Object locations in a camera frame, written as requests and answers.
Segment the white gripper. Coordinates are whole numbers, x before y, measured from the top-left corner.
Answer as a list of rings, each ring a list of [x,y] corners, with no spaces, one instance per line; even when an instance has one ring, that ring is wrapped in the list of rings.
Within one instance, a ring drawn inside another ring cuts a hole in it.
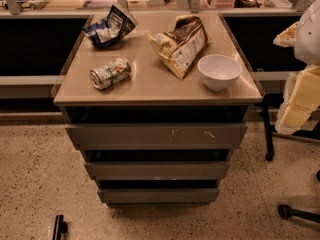
[[[320,66],[308,65],[296,80],[293,93],[293,105],[281,104],[275,123],[276,132],[292,135],[301,129],[310,118],[311,112],[320,106]]]

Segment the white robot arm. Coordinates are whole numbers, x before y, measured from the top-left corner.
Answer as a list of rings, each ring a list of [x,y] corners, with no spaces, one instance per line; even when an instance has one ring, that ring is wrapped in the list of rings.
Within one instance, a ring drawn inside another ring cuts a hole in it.
[[[315,0],[273,43],[293,47],[295,58],[306,64],[299,73],[289,74],[275,123],[277,133],[291,135],[320,106],[320,0]]]

